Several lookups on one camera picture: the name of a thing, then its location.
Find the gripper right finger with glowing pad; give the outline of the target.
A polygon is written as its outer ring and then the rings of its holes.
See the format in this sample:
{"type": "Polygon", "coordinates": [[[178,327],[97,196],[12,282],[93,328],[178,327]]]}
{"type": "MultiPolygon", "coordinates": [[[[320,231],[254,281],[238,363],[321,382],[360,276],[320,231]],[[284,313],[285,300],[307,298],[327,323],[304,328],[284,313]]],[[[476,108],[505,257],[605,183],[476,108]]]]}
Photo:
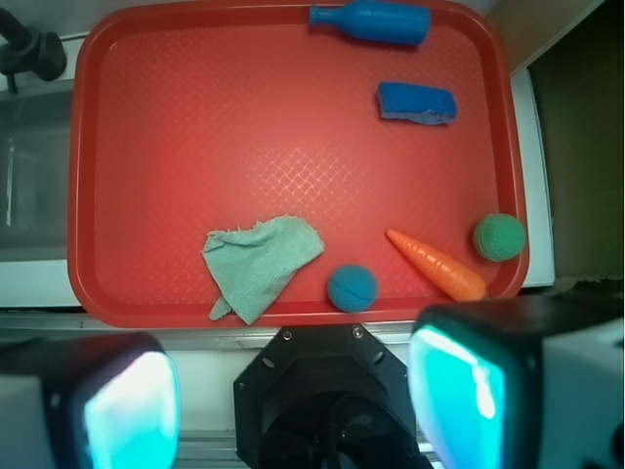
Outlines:
{"type": "Polygon", "coordinates": [[[437,305],[414,323],[408,386],[446,468],[620,468],[624,304],[569,292],[437,305]]]}

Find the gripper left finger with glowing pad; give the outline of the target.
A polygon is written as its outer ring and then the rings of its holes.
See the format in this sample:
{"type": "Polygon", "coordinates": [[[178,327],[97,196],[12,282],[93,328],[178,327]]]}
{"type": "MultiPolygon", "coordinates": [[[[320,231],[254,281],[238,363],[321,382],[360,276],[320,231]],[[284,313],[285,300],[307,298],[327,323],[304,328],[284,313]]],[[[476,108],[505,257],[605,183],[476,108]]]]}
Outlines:
{"type": "Polygon", "coordinates": [[[4,468],[170,468],[180,425],[175,364],[146,333],[1,347],[4,468]]]}

